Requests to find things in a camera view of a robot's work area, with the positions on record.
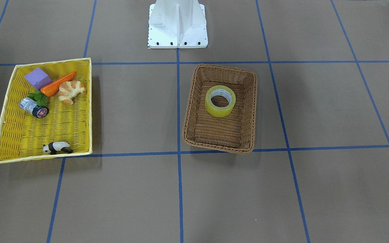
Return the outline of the brown wicker basket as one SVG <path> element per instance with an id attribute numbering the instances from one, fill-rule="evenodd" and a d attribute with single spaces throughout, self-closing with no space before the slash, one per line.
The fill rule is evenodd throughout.
<path id="1" fill-rule="evenodd" d="M 226 117 L 210 115 L 204 106 L 207 91 L 216 85 L 229 87 L 236 95 L 233 111 Z M 248 154 L 255 144 L 256 106 L 258 79 L 250 70 L 199 64 L 196 66 L 183 123 L 182 139 L 185 143 L 201 148 Z M 228 105 L 225 98 L 217 96 L 212 103 L 219 107 Z"/>

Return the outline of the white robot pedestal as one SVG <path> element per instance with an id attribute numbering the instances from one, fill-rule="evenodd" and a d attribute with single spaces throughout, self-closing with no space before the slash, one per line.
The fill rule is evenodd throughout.
<path id="1" fill-rule="evenodd" d="M 148 48 L 206 48 L 205 6 L 197 0 L 157 0 L 149 6 Z"/>

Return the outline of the yellow tape roll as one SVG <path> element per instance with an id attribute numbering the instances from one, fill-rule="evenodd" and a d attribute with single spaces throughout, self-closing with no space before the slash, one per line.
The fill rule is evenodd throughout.
<path id="1" fill-rule="evenodd" d="M 217 96 L 225 98 L 228 102 L 228 105 L 219 107 L 213 104 L 212 98 Z M 233 111 L 235 103 L 236 95 L 229 87 L 224 85 L 216 85 L 207 91 L 205 95 L 204 106 L 210 115 L 214 117 L 226 117 Z"/>

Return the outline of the toy bread croissant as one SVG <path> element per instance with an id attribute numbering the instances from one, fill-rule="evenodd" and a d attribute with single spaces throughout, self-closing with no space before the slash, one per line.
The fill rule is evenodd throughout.
<path id="1" fill-rule="evenodd" d="M 77 94 L 85 94 L 85 93 L 86 93 L 86 89 L 82 82 L 78 80 L 67 81 L 67 82 L 63 82 L 59 86 L 58 99 L 62 103 L 71 106 L 74 103 L 72 99 Z"/>

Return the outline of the purple foam cube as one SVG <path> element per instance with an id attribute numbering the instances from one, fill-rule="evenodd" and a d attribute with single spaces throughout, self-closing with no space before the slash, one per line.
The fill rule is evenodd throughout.
<path id="1" fill-rule="evenodd" d="M 50 76 L 39 67 L 26 74 L 24 78 L 35 90 L 52 83 Z"/>

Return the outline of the orange toy carrot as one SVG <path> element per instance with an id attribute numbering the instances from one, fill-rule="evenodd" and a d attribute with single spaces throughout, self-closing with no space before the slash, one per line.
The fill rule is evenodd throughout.
<path id="1" fill-rule="evenodd" d="M 56 81 L 53 81 L 53 82 L 41 87 L 40 92 L 43 95 L 45 95 L 46 97 L 50 98 L 59 91 L 60 85 L 62 83 L 72 81 L 76 75 L 77 75 L 76 71 L 71 72 L 68 75 L 57 79 Z"/>

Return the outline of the panda figurine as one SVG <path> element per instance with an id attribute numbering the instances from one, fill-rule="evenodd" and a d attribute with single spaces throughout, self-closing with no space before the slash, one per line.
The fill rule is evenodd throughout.
<path id="1" fill-rule="evenodd" d="M 42 151 L 44 154 L 57 154 L 58 152 L 63 152 L 67 154 L 73 153 L 73 150 L 70 148 L 70 144 L 65 141 L 51 142 L 49 144 L 44 144 Z"/>

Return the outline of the small grey labelled can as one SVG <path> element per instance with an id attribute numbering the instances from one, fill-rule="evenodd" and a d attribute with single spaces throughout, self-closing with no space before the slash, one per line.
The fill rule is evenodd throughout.
<path id="1" fill-rule="evenodd" d="M 23 98 L 19 106 L 36 118 L 44 118 L 49 114 L 49 109 L 46 106 L 39 106 L 36 101 L 28 97 Z"/>

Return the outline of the yellow woven plastic basket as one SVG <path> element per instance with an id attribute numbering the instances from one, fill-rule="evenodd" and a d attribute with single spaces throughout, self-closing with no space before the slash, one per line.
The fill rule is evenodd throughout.
<path id="1" fill-rule="evenodd" d="M 55 80 L 76 71 L 75 80 L 85 86 L 85 94 L 76 95 L 66 105 L 54 95 L 47 101 L 49 114 L 36 118 L 20 108 L 20 101 L 34 91 L 25 75 L 41 68 Z M 9 80 L 0 115 L 0 164 L 52 159 L 67 153 L 45 154 L 43 145 L 64 141 L 73 150 L 71 156 L 92 153 L 92 61 L 89 57 L 17 64 Z"/>

